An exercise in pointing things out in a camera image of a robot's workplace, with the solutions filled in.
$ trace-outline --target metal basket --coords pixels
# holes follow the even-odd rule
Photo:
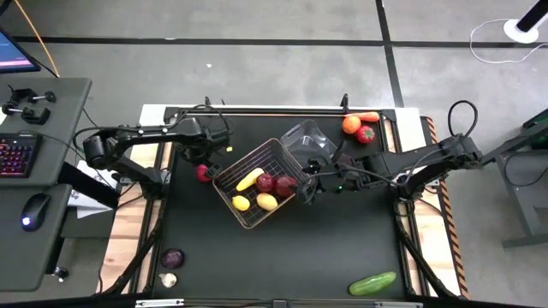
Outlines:
[[[272,177],[287,175],[302,181],[306,174],[302,172],[301,166],[289,154],[278,139],[269,139],[257,149],[251,151],[244,158],[234,163],[223,171],[215,180],[213,186],[223,198],[226,205],[229,206],[234,216],[238,219],[244,228],[253,228],[271,215],[274,211],[282,207],[295,195],[287,198],[272,194],[278,203],[274,210],[264,210],[257,204],[257,195],[260,193],[255,185],[248,189],[238,192],[236,186],[247,174],[256,168],[262,168]],[[236,195],[245,197],[251,203],[248,210],[239,211],[232,205],[232,198]]]

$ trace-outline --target green cucumber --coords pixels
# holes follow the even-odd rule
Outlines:
[[[396,279],[395,272],[386,272],[356,281],[348,287],[352,295],[370,295],[388,287]]]

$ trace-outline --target monitor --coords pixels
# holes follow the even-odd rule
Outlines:
[[[38,72],[40,66],[0,28],[0,74]]]

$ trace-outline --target black table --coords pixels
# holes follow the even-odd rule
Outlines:
[[[42,191],[51,195],[44,224],[35,232],[23,231],[21,209],[29,196]],[[0,191],[0,198],[3,199],[0,215],[0,290],[34,291],[40,286],[51,255],[61,248],[57,248],[56,244],[71,191],[70,185],[56,185],[50,189],[17,187],[8,192]],[[6,194],[9,194],[9,202],[4,201]],[[55,256],[53,259],[51,262],[55,266],[57,259]]]
[[[39,287],[44,273],[51,273],[63,245],[61,226],[72,188],[84,186],[87,189],[98,183],[84,176],[75,167],[64,162],[68,147],[86,103],[92,82],[89,79],[54,78],[2,78],[0,98],[9,101],[14,89],[31,88],[38,95],[53,91],[57,101],[40,100],[36,104],[21,102],[20,107],[31,107],[41,112],[47,107],[51,116],[44,125],[31,125],[18,114],[7,116],[0,125],[0,133],[19,133],[32,130],[44,134],[39,154],[28,178],[0,178],[0,291],[32,291]],[[118,192],[99,184],[102,191],[108,191],[111,203],[117,204]],[[21,229],[20,216],[23,206],[35,193],[46,191],[52,199],[48,205],[44,225],[35,232]]]
[[[340,116],[228,118],[235,131],[246,133],[233,136],[230,154],[214,157],[223,166],[310,118],[333,143],[346,138],[339,133]],[[379,127],[375,129],[377,136],[383,135]],[[381,139],[368,146],[350,142],[346,152],[360,157],[384,147]],[[347,292],[351,282],[389,270],[405,272],[393,199],[384,188],[332,195],[314,206],[292,200],[259,226],[246,230],[212,185],[195,180],[190,164],[175,158],[172,172],[160,251],[181,248],[187,258],[180,269],[166,270],[156,264],[152,279],[157,298],[352,299]],[[170,271],[179,282],[168,289],[158,274]],[[398,275],[376,298],[401,299],[404,288],[404,279]]]

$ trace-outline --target keyboard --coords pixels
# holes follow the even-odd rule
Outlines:
[[[41,141],[35,133],[0,133],[0,178],[29,177]]]

